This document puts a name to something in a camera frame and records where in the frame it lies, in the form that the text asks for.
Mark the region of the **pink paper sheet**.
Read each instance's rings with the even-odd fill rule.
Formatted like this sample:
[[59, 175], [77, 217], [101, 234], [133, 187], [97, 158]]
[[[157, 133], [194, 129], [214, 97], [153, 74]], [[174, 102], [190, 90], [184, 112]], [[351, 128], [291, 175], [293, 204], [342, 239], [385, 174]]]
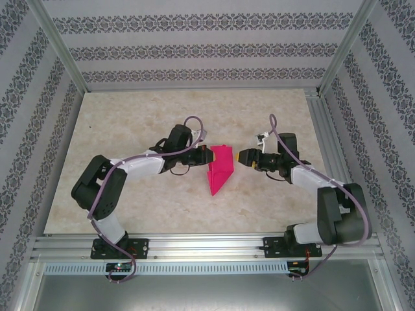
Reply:
[[214, 161], [208, 167], [207, 179], [211, 195], [214, 196], [234, 172], [233, 148], [227, 145], [212, 146]]

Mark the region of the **grey metal shelf panel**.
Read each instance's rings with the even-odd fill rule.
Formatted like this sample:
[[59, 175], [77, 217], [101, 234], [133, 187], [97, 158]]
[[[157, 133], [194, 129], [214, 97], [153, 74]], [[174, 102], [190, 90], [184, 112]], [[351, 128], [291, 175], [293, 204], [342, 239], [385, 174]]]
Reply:
[[384, 311], [368, 264], [333, 260], [304, 281], [278, 274], [43, 277], [34, 311]]

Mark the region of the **short aluminium side rail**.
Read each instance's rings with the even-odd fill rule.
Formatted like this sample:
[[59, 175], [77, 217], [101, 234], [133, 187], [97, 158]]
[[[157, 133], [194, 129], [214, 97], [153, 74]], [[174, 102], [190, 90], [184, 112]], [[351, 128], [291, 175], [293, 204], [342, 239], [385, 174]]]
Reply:
[[365, 240], [371, 225], [364, 194], [351, 180], [327, 105], [313, 89], [305, 91], [305, 98], [327, 175], [327, 185], [318, 191], [318, 225], [323, 233], [335, 232], [329, 242]]

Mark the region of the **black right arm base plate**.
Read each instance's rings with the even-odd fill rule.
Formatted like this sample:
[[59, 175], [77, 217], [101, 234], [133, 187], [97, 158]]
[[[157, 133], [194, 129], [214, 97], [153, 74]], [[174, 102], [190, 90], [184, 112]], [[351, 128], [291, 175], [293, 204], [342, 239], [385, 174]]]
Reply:
[[322, 250], [316, 244], [299, 244], [295, 240], [288, 241], [277, 236], [263, 238], [263, 245], [259, 249], [264, 251], [265, 258], [322, 257]]

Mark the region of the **long aluminium mounting rail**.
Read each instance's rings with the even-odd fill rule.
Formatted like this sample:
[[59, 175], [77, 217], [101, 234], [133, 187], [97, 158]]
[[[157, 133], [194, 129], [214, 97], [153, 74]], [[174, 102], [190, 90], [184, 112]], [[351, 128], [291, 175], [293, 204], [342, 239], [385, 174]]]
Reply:
[[[147, 260], [164, 262], [253, 261], [265, 260], [265, 237], [281, 233], [237, 234], [131, 234], [149, 241]], [[35, 239], [32, 262], [86, 262], [94, 234], [51, 234]]]

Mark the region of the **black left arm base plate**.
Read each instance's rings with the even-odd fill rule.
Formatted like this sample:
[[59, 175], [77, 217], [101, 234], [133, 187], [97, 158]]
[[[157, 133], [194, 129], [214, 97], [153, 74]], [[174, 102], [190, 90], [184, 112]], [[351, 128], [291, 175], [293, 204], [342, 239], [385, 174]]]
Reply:
[[[131, 254], [135, 259], [147, 259], [148, 239], [144, 238], [123, 238], [117, 246]], [[93, 241], [91, 259], [128, 259], [128, 256], [115, 249], [101, 238]]]

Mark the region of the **aluminium frame post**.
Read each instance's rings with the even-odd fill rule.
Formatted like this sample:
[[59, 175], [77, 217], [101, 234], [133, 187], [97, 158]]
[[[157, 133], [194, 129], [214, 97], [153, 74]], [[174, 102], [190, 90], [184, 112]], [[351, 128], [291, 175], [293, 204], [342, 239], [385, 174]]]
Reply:
[[49, 15], [46, 7], [43, 4], [42, 0], [26, 0], [27, 4], [36, 17], [40, 27], [43, 29], [48, 40], [50, 41], [53, 49], [67, 72], [69, 73], [72, 81], [77, 87], [78, 91], [84, 95], [85, 93], [90, 93], [90, 89], [82, 76], [81, 71], [76, 65], [72, 54], [69, 51], [69, 48], [65, 44], [62, 36], [60, 35], [52, 17]]
[[331, 85], [332, 80], [335, 78], [336, 74], [340, 70], [344, 59], [352, 48], [355, 40], [357, 39], [359, 32], [363, 28], [366, 20], [369, 18], [374, 6], [376, 5], [377, 0], [362, 0], [362, 3], [351, 20], [350, 26], [348, 27], [338, 49], [336, 50], [333, 59], [325, 71], [321, 83], [318, 86], [318, 95], [322, 97], [327, 93], [329, 86]]

